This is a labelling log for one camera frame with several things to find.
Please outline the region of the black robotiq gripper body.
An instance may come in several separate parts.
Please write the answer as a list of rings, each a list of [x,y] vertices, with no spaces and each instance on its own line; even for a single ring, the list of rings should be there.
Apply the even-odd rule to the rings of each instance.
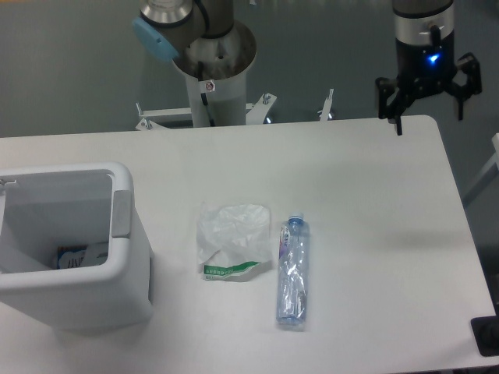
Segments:
[[[429,97],[444,91],[456,73],[455,38],[446,37],[437,47],[396,40],[398,91],[405,97]]]

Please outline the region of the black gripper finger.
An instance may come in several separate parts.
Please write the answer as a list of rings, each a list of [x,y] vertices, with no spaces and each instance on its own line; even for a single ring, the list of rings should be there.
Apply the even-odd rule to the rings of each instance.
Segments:
[[[406,92],[398,86],[396,79],[384,77],[376,78],[375,93],[377,117],[392,123],[396,134],[401,136],[402,115],[416,101],[416,93]]]
[[[463,84],[455,81],[459,73],[465,77]],[[481,94],[482,90],[480,62],[473,53],[468,52],[457,61],[451,79],[444,83],[444,91],[455,99],[455,112],[459,121],[464,118],[465,102]]]

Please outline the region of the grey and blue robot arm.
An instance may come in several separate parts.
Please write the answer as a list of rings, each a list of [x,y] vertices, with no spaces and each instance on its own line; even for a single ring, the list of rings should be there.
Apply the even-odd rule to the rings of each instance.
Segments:
[[[415,101],[441,93],[458,108],[482,91],[480,64],[454,56],[452,1],[395,1],[398,74],[375,82],[377,114],[402,131],[402,115]],[[246,105],[246,74],[257,43],[234,17],[231,1],[143,1],[133,31],[156,59],[185,77],[196,127],[262,124],[272,99]]]

